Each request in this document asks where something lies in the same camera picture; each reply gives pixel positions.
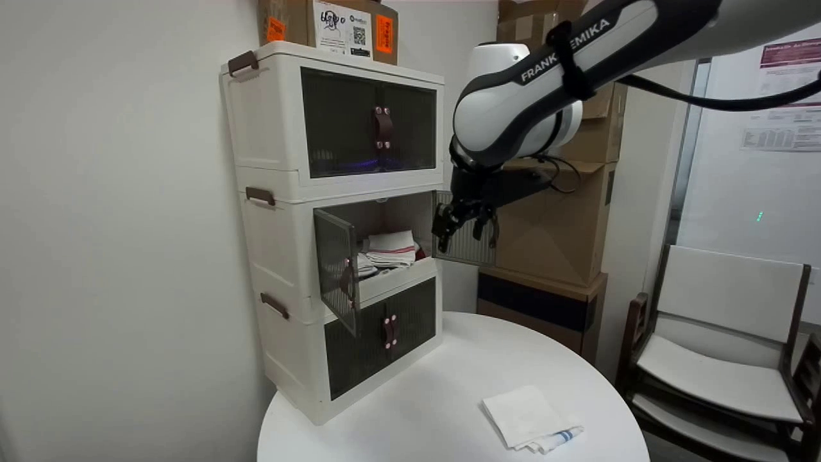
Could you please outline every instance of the white cabinet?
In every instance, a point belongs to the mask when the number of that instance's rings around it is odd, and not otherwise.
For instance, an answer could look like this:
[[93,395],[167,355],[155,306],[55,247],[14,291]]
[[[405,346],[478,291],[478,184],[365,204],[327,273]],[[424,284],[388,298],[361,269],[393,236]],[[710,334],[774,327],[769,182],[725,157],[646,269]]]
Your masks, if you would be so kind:
[[[438,341],[441,83],[270,43],[223,94],[264,372],[324,423]],[[395,230],[411,260],[361,275],[365,242]]]

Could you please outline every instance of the dark drawer front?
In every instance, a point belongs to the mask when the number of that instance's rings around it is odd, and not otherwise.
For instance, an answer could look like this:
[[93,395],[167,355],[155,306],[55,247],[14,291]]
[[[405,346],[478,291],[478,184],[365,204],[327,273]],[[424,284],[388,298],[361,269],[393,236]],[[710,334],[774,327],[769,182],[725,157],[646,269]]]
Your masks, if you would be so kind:
[[380,306],[361,311],[359,337],[351,337],[338,320],[327,324],[330,401],[405,358],[424,341],[434,340],[434,334],[437,281],[415,284]]

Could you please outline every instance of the chair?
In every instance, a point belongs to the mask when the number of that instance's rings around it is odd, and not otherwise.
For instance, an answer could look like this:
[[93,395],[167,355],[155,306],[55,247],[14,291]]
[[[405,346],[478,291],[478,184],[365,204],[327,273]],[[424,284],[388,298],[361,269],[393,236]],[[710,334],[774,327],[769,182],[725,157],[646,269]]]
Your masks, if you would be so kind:
[[810,268],[669,247],[628,307],[619,390],[638,423],[708,460],[815,462],[821,346],[795,372]]

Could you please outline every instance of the round white table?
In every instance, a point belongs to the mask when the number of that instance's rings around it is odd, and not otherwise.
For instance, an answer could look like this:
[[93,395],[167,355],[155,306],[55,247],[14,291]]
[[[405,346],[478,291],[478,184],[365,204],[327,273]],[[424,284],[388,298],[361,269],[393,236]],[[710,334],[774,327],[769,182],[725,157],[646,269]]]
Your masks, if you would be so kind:
[[[489,395],[536,386],[586,427],[548,451],[511,451],[480,410]],[[443,341],[365,401],[312,427],[274,395],[260,462],[650,462],[645,437],[613,386],[563,345],[486,315],[446,314]]]

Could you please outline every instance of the white wall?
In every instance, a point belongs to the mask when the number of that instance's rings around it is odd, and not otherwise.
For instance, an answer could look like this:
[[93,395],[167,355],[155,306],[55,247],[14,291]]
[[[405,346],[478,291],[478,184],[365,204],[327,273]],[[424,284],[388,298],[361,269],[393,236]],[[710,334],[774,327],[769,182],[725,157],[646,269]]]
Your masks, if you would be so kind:
[[[469,52],[495,42],[498,0],[386,0],[386,5],[400,12],[400,65],[441,75],[446,106],[455,109]],[[450,311],[474,311],[474,268],[443,263],[441,281]]]
[[[691,92],[695,65],[669,65],[645,78]],[[609,277],[596,365],[616,372],[628,300],[651,291],[665,247],[672,182],[687,106],[628,91],[620,161],[609,220],[602,269]]]
[[221,65],[256,0],[0,2],[0,444],[251,460],[264,383]]

